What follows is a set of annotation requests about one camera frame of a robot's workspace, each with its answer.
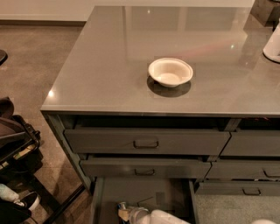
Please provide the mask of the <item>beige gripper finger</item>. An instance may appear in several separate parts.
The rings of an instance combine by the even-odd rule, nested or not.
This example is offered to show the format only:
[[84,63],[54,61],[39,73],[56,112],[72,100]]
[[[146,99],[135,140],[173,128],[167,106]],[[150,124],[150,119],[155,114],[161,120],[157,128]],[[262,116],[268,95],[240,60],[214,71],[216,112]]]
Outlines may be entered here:
[[130,221],[130,213],[131,210],[130,209],[123,209],[120,208],[118,210],[118,216],[125,222],[129,222]]

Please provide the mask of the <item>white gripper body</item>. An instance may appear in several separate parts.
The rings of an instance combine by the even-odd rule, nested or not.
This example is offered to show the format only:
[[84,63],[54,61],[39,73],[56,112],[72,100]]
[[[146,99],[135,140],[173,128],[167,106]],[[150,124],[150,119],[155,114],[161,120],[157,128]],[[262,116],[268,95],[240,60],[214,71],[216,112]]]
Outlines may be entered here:
[[144,207],[132,207],[129,212],[129,224],[150,224],[151,213]]

